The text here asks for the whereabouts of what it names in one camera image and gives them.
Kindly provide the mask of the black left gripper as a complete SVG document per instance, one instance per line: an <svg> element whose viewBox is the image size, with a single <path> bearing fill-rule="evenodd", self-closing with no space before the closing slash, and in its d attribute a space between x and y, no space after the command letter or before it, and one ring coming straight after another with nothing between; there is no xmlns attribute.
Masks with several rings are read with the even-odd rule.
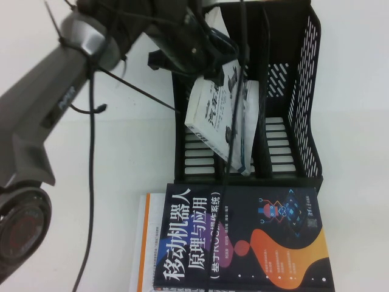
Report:
<svg viewBox="0 0 389 292"><path fill-rule="evenodd" d="M221 34L210 28L201 14L201 1L154 1L154 17L148 36L160 50L148 54L148 66L224 81Z"/></svg>

